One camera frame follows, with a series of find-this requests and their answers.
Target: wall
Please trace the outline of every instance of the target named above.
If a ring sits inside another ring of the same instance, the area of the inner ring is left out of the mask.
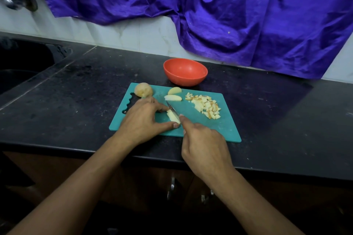
[[[70,17],[54,18],[44,0],[38,0],[38,8],[36,12],[26,9],[14,11],[0,4],[0,32],[223,63],[184,50],[179,44],[174,23],[168,17],[126,20],[100,26]],[[353,35],[323,78],[353,83]]]

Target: cutting board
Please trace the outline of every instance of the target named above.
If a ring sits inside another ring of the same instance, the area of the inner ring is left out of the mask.
[[[116,131],[118,130],[121,121],[125,117],[123,113],[127,109],[127,105],[130,103],[130,99],[134,93],[134,89],[137,83],[131,83],[129,88],[127,89],[124,98],[122,99],[117,112],[109,126],[110,130]],[[164,96],[168,94],[168,91],[171,89],[170,87],[166,86],[153,86],[153,97],[157,99],[160,103],[165,103]],[[210,129],[215,129],[219,133],[221,133],[226,141],[229,142],[241,142],[241,138],[239,135],[238,130],[236,129],[236,125],[233,121],[231,113],[227,107],[226,101],[221,93],[214,93],[214,92],[205,92],[205,91],[197,91],[197,90],[189,90],[189,89],[182,89],[181,93],[177,93],[176,95],[181,96],[183,98],[182,101],[170,101],[169,103],[173,106],[173,108],[177,111],[177,113],[181,113],[188,117],[192,122],[201,123]],[[205,95],[210,96],[212,99],[216,100],[218,103],[220,110],[219,119],[208,119],[204,114],[199,113],[195,108],[194,104],[185,100],[185,95],[190,92],[193,95]],[[167,122],[170,121],[169,117],[166,113],[156,113],[155,116],[156,122]],[[168,135],[174,137],[183,137],[183,128],[180,126],[177,129],[170,130],[167,132],[162,133],[161,135]]]

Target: bowl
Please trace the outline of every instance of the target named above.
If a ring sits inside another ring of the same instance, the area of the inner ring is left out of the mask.
[[[207,76],[207,68],[189,59],[169,59],[163,64],[168,79],[178,86],[196,86]]]

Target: knife blade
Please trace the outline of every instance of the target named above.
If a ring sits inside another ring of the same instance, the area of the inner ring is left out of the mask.
[[[177,113],[177,111],[169,104],[168,101],[165,101],[168,105],[168,107],[170,108],[170,110],[174,113],[175,117],[178,118],[178,120],[180,121],[179,119],[179,114]]]

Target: kitchen counter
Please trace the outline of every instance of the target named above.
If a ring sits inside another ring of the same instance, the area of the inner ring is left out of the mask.
[[[0,96],[1,150],[90,156],[113,134],[108,127],[131,82],[174,86],[167,59],[104,47],[67,57]],[[228,143],[236,168],[353,180],[353,84],[203,64],[208,76],[194,89],[224,95],[242,138]],[[181,143],[157,136],[125,163],[186,169]]]

